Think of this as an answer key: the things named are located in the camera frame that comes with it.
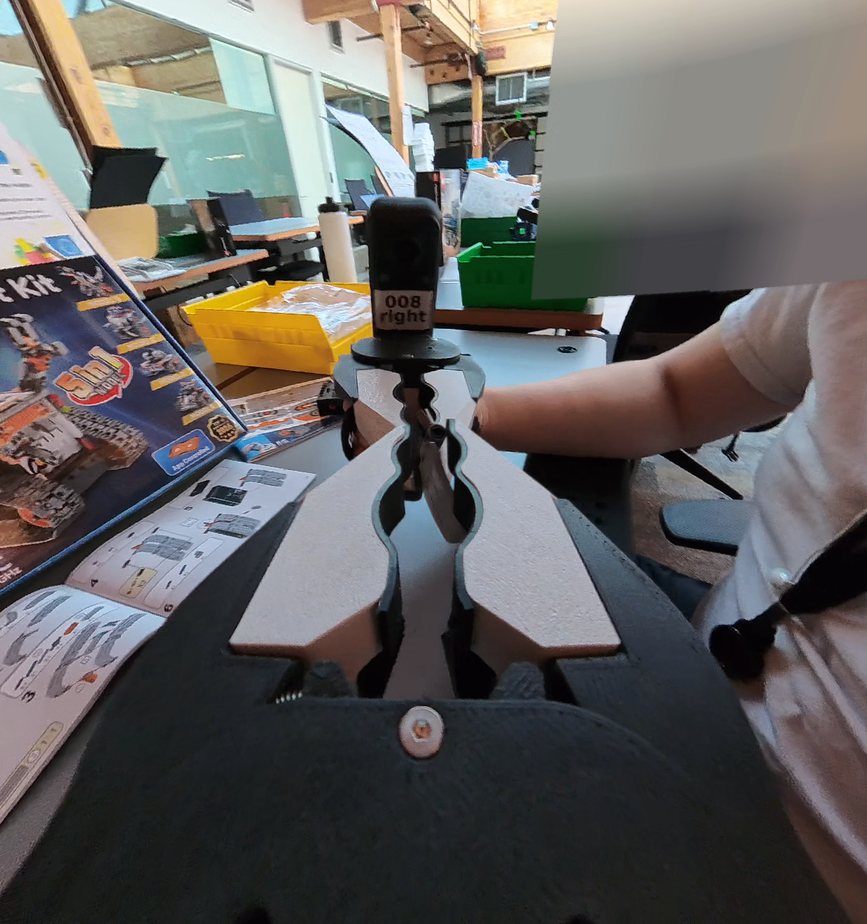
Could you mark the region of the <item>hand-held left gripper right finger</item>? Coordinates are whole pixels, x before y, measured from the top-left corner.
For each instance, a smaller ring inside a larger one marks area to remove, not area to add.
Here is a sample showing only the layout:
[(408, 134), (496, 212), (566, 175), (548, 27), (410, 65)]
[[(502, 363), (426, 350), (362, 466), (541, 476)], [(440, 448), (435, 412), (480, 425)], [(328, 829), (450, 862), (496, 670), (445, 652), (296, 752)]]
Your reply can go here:
[(447, 426), (455, 552), (442, 636), (457, 697), (488, 697), (512, 664), (610, 656), (620, 637), (554, 496), (469, 427)]

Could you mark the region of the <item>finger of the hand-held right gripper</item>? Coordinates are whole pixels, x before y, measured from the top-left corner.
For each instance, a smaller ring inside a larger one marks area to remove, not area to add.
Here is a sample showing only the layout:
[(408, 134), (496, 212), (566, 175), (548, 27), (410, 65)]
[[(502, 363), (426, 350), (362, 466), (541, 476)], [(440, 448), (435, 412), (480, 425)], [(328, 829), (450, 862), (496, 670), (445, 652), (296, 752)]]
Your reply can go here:
[(445, 428), (450, 420), (457, 421), (461, 427), (471, 431), (476, 399), (471, 394), (464, 373), (454, 369), (439, 369), (425, 373), (422, 381), (432, 389), (427, 411), (431, 422)]
[(407, 425), (413, 428), (409, 438), (411, 461), (419, 462), (423, 442), (417, 424), (422, 404), (419, 386), (404, 388), (399, 373), (380, 368), (359, 368), (356, 376), (358, 396), (350, 408), (354, 430), (343, 433), (347, 459), (353, 459), (393, 429)]

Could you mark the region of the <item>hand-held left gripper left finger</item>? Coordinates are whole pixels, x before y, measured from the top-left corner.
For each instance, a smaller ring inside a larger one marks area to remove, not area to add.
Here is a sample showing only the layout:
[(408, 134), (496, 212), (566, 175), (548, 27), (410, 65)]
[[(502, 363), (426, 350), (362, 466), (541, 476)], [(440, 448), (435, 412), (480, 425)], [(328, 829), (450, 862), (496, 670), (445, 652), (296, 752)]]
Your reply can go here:
[(230, 640), (236, 653), (339, 664), (381, 697), (404, 635), (391, 532), (404, 516), (401, 425), (309, 492)]

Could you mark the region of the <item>grey curved toy panel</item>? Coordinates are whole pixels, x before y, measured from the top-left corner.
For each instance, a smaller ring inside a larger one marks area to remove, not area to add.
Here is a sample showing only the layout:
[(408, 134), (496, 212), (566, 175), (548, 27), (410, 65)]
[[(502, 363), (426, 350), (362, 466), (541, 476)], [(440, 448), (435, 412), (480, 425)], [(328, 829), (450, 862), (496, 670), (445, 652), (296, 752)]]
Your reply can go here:
[(422, 494), (442, 537), (459, 544), (467, 536), (454, 511), (452, 473), (448, 465), (447, 430), (419, 412), (409, 437), (413, 489)]

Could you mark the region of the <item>person's right forearm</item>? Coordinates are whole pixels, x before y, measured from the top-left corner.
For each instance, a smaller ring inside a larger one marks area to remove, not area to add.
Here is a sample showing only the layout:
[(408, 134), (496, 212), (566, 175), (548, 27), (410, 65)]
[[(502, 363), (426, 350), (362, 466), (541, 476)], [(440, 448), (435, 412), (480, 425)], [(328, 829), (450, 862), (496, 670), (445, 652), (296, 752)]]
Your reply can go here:
[(487, 387), (476, 419), (479, 435), (502, 451), (642, 458), (738, 433), (796, 405), (753, 387), (713, 326), (657, 357)]

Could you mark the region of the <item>grey desk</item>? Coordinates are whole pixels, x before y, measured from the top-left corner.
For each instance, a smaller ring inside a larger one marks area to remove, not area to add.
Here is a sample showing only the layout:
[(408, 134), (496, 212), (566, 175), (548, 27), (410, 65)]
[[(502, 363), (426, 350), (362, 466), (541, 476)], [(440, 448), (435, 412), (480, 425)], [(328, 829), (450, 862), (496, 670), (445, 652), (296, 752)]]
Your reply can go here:
[[(602, 340), (511, 333), (445, 330), (442, 337), (472, 354), (484, 369), (486, 383), (507, 386), (542, 382), (601, 366)], [(559, 345), (578, 348), (570, 355)], [(409, 502), (393, 533), (402, 564), (404, 640), (384, 699), (452, 699), (454, 697), (440, 636), (446, 630), (453, 579), (451, 547), (440, 536), (426, 502)], [(69, 735), (46, 770), (0, 826), (0, 894), (43, 835), (69, 790), (84, 749), (104, 719), (107, 702), (138, 662), (122, 668), (95, 706)]]

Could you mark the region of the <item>printed task instruction sheet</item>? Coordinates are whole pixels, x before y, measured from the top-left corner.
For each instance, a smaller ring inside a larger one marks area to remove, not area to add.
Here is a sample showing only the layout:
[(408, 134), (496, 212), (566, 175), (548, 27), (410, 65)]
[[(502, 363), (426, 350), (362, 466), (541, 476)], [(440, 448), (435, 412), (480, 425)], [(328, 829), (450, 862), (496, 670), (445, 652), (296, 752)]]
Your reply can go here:
[(59, 196), (0, 122), (0, 270), (94, 252)]

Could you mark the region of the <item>black toy set box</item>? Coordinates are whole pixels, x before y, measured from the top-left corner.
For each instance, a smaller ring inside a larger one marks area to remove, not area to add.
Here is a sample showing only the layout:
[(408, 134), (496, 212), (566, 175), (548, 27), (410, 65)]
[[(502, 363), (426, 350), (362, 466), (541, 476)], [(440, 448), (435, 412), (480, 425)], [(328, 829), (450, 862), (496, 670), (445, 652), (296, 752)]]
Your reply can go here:
[(457, 220), (467, 173), (462, 169), (416, 171), (416, 196), (436, 203), (443, 218)]

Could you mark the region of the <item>white water bottle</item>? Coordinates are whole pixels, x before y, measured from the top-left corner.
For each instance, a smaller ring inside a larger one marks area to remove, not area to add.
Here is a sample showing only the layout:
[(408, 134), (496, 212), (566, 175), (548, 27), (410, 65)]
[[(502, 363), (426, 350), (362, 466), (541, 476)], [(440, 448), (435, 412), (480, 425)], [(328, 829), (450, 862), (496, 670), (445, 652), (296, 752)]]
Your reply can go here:
[(327, 278), (332, 283), (357, 283), (351, 225), (347, 209), (327, 197), (319, 205), (319, 225)]

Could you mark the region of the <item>green plastic bin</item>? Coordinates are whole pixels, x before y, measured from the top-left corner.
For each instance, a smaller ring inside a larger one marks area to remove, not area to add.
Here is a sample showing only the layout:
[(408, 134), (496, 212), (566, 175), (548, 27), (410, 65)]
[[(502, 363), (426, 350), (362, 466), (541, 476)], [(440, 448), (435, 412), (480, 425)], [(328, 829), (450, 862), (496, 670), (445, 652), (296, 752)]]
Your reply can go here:
[(534, 241), (481, 242), (457, 256), (463, 305), (466, 308), (514, 308), (582, 311), (584, 297), (537, 299), (532, 296)]
[(530, 242), (536, 237), (537, 225), (522, 221), (515, 216), (468, 217), (460, 222), (460, 247), (469, 248), (475, 244), (491, 246), (507, 242)]

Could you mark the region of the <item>curled white paper sheet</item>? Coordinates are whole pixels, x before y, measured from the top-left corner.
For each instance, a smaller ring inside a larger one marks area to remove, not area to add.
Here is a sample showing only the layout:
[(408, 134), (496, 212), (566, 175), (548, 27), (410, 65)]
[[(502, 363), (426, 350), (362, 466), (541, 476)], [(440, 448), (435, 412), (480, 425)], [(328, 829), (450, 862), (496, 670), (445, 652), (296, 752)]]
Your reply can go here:
[(335, 156), (337, 185), (346, 180), (369, 181), (379, 170), (389, 191), (398, 197), (415, 195), (415, 175), (392, 143), (364, 116), (326, 104)]

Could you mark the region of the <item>clear plastic bag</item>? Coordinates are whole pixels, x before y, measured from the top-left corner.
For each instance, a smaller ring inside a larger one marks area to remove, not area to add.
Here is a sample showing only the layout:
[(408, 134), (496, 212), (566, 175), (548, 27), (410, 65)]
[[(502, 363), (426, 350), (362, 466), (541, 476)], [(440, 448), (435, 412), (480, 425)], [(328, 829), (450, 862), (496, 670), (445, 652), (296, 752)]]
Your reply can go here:
[(370, 295), (332, 283), (296, 285), (247, 311), (314, 317), (331, 341), (371, 324)]

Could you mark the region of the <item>brown cardboard sheet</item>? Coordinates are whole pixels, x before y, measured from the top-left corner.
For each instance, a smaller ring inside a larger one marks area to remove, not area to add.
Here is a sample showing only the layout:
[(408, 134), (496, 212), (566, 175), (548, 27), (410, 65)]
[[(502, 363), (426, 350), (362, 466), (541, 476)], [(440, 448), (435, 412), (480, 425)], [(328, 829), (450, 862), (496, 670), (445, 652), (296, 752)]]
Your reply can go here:
[(292, 385), (316, 381), (323, 373), (289, 372), (262, 367), (214, 363), (206, 355), (196, 364), (226, 400), (245, 398)]

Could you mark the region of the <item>yellow plastic bin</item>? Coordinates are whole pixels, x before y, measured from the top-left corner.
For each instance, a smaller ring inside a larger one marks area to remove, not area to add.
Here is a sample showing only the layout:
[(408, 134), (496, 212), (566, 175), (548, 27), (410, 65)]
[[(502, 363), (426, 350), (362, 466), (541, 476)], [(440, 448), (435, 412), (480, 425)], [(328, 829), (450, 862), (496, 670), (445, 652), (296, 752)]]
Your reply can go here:
[[(254, 283), (188, 305), (185, 312), (215, 362), (328, 375), (352, 344), (371, 335), (371, 324), (331, 341), (314, 317), (247, 311), (300, 284), (303, 283)], [(366, 284), (333, 284), (370, 294)]]

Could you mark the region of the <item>black mesh office chair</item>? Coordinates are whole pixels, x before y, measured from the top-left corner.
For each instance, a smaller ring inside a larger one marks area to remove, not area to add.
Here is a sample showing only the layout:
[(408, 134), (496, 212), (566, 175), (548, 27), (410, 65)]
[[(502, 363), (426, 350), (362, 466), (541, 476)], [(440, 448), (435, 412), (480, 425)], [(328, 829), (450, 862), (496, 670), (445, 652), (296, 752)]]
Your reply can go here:
[(608, 363), (666, 352), (717, 323), (725, 308), (746, 294), (747, 290), (636, 295), (615, 344), (608, 345)]

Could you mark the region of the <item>blue robot kit box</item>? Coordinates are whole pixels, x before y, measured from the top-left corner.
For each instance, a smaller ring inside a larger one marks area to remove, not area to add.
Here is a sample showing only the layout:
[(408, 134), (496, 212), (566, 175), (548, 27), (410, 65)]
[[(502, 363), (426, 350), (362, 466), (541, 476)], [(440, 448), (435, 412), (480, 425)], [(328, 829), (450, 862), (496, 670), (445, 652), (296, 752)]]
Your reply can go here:
[(244, 432), (100, 258), (0, 270), (0, 597)]

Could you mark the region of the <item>cardboard box with black flap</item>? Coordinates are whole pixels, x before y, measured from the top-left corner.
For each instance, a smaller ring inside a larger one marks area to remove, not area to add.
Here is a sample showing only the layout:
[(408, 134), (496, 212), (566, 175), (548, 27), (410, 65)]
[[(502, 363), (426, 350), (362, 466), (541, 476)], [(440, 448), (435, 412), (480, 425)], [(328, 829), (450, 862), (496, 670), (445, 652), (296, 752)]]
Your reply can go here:
[(149, 196), (165, 162), (156, 148), (93, 148), (85, 220), (114, 260), (156, 256), (158, 216)]

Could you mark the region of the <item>open instruction booklet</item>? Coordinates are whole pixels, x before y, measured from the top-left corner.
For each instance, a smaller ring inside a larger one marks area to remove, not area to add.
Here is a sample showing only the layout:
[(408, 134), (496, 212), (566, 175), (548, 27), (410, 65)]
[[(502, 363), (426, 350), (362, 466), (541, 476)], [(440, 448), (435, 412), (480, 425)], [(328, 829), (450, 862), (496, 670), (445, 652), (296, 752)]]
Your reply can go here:
[(132, 653), (314, 478), (223, 461), (0, 613), (0, 823)]

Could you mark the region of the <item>person's white shirt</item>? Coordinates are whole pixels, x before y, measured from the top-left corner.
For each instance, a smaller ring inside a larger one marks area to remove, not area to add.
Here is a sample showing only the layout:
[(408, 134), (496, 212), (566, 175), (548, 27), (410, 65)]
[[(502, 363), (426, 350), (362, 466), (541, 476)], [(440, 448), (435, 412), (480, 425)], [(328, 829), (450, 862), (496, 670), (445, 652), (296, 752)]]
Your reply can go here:
[[(706, 639), (751, 618), (867, 507), (867, 280), (761, 289), (720, 324), (728, 357), (791, 410), (756, 473), (730, 573), (700, 605)], [(785, 620), (741, 705), (809, 855), (867, 922), (867, 594)]]

